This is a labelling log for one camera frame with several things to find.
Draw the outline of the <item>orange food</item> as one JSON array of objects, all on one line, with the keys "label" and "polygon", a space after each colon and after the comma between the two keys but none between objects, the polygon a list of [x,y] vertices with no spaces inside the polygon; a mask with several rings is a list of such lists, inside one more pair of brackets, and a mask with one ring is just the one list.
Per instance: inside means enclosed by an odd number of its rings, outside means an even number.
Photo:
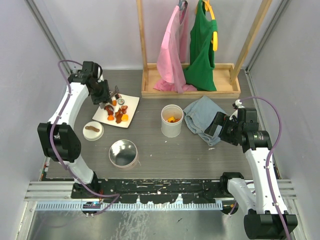
[{"label": "orange food", "polygon": [[179,121],[180,121],[180,118],[175,118],[174,116],[169,117],[169,118],[167,119],[167,122],[168,122],[168,123],[177,123],[177,122],[179,122]]}]

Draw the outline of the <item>tall white cylinder container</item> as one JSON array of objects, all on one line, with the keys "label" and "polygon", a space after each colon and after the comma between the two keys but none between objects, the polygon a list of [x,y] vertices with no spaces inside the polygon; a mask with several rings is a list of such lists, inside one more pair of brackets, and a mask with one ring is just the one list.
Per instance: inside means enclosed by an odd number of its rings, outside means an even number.
[{"label": "tall white cylinder container", "polygon": [[[163,107],[160,113],[161,117],[161,132],[168,138],[177,137],[182,129],[182,121],[184,118],[183,110],[175,104],[169,104]],[[167,119],[170,117],[180,118],[179,122],[169,123]]]}]

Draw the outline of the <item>blue denim shorts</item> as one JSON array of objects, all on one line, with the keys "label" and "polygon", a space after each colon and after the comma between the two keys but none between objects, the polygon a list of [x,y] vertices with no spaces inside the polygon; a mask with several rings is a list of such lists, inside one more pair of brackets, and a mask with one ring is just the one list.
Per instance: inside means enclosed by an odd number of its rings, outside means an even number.
[{"label": "blue denim shorts", "polygon": [[213,102],[207,96],[190,103],[183,109],[184,120],[188,129],[197,134],[209,146],[214,146],[221,141],[218,137],[222,127],[218,126],[213,136],[205,133],[205,130],[210,126],[217,112],[226,112]]}]

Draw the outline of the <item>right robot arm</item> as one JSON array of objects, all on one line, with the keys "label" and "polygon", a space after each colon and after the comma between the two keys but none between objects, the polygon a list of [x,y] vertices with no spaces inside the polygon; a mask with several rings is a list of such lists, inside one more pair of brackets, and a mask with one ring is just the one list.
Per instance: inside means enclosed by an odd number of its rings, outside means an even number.
[{"label": "right robot arm", "polygon": [[243,225],[250,240],[288,240],[298,225],[296,215],[288,212],[281,196],[273,166],[270,135],[259,129],[255,108],[239,107],[229,116],[218,111],[205,133],[234,146],[240,145],[252,173],[251,191],[239,172],[224,172],[219,191],[233,196],[244,212]]}]

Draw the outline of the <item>metal tongs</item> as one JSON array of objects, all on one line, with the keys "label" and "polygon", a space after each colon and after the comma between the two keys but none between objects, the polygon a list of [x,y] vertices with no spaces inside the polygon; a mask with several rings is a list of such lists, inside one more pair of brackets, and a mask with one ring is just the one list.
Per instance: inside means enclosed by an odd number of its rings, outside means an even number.
[{"label": "metal tongs", "polygon": [[119,93],[119,88],[118,86],[116,85],[114,90],[113,91],[109,91],[109,93],[107,93],[105,96],[104,96],[104,99],[101,103],[99,103],[99,107],[101,109],[103,109],[107,104],[112,104],[113,102],[113,97],[115,97],[117,94]]}]

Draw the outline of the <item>pink metal bowl container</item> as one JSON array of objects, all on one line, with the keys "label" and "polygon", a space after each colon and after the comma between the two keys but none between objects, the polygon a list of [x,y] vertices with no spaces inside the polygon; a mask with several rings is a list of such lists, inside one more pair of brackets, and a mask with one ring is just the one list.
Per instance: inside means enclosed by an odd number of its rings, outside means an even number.
[{"label": "pink metal bowl container", "polygon": [[127,139],[114,142],[109,151],[110,162],[120,170],[130,170],[139,161],[139,153],[136,145]]}]

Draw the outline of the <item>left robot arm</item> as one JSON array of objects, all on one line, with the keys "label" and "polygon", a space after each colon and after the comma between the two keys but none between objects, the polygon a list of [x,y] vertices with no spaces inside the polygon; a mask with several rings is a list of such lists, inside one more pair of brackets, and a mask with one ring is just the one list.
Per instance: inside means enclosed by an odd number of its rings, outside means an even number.
[{"label": "left robot arm", "polygon": [[80,70],[64,79],[66,92],[57,110],[47,122],[37,127],[43,153],[60,163],[73,177],[75,187],[88,198],[104,198],[97,174],[81,156],[82,145],[74,125],[87,97],[100,108],[112,102],[108,82],[103,79],[102,67],[93,61],[84,61]]}]

